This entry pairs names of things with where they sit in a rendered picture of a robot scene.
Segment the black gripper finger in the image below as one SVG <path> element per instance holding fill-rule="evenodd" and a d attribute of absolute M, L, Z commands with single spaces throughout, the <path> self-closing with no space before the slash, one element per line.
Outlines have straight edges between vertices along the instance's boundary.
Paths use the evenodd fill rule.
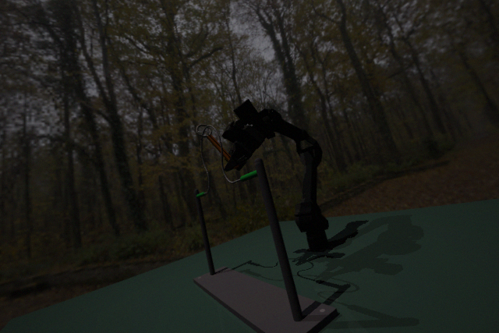
<path fill-rule="evenodd" d="M 230 156 L 232 156 L 232 154 L 233 154 L 233 149 L 231 149 L 231 150 L 228 152 L 228 154 L 229 154 Z M 244 161 L 243 163 L 239 164 L 239 166 L 242 166 L 242 165 L 244 165 L 245 163 L 246 163 L 246 161 Z M 230 170 L 232 170 L 232 169 L 234 169 L 234 168 L 231 168 L 231 169 L 229 169 L 228 171 L 230 171 Z M 224 168 L 224 170 L 225 170 L 226 172 L 228 172 L 225 168 Z"/>
<path fill-rule="evenodd" d="M 250 159 L 253 154 L 247 150 L 241 143 L 238 141 L 233 144 L 233 154 L 230 157 L 225 169 L 228 171 L 231 168 L 243 163 L 244 161 Z"/>

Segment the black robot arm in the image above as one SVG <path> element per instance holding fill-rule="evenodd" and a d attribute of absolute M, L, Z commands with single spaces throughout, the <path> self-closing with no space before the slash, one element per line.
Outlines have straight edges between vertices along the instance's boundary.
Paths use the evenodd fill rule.
<path fill-rule="evenodd" d="M 222 137 L 232 143 L 239 140 L 239 134 L 248 124 L 258 129 L 265 138 L 275 137 L 280 133 L 296 142 L 296 151 L 304 165 L 302 200 L 295 205 L 295 222 L 300 232 L 306 232 L 309 249 L 307 252 L 324 252 L 333 244 L 328 244 L 327 235 L 324 230 L 329 228 L 328 220 L 321 215 L 321 209 L 317 204 L 317 166 L 321 162 L 322 150 L 318 142 L 310 137 L 308 132 L 282 119 L 281 114 L 274 109 L 263 109 L 258 112 L 251 101 L 247 99 L 236 107 L 234 113 L 240 118 L 236 122 L 230 122 L 225 128 Z M 244 126 L 245 125 L 245 126 Z M 247 136 L 242 135 L 240 139 Z M 302 150 L 300 141 L 306 140 L 313 146 Z"/>

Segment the orange handle with grey ring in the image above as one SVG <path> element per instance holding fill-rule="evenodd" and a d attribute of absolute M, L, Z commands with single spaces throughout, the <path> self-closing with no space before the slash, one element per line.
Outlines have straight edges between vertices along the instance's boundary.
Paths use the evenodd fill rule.
<path fill-rule="evenodd" d="M 207 138 L 207 139 L 208 139 L 208 140 L 209 140 L 209 141 L 210 141 L 210 142 L 211 142 L 211 143 L 215 146 L 215 148 L 216 148 L 216 149 L 217 149 L 217 150 L 221 153 L 221 145 L 220 145 L 220 144 L 219 144 L 219 142 L 217 142 L 217 141 L 216 141 L 216 139 L 215 139 L 215 138 L 213 138 L 213 136 L 211 135 L 211 134 L 212 134 L 211 128 L 208 126 L 208 129 L 210 130 L 210 133 L 209 133 L 209 135 L 204 136 L 204 135 L 201 135 L 201 134 L 198 132 L 198 128 L 199 128 L 199 127 L 201 127 L 201 126 L 205 126 L 205 127 L 206 127 L 207 125 L 205 125 L 205 124 L 200 124 L 200 125 L 198 125 L 198 126 L 196 127 L 196 133 L 197 133 L 199 136 L 201 136 L 201 137 L 206 137 L 206 138 Z M 227 161 L 229 161 L 229 159 L 230 159 L 230 157 L 231 157 L 231 156 L 228 154 L 228 152 L 227 152 L 224 148 L 222 148 L 222 149 L 223 149 L 223 157 L 224 157 Z M 236 169 L 236 168 L 238 168 L 238 167 L 239 167 L 239 165 L 235 166 L 235 167 L 234 167 L 234 169 Z"/>

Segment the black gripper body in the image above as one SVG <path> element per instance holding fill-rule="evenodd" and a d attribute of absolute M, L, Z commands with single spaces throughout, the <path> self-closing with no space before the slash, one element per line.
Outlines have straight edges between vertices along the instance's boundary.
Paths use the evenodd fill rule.
<path fill-rule="evenodd" d="M 247 138 L 244 137 L 242 140 L 240 138 L 243 134 L 245 134 Z M 262 135 L 262 133 L 258 129 L 254 129 L 252 126 L 245 126 L 239 135 L 241 137 L 239 138 L 238 142 L 241 143 L 252 154 L 264 142 L 264 136 Z"/>

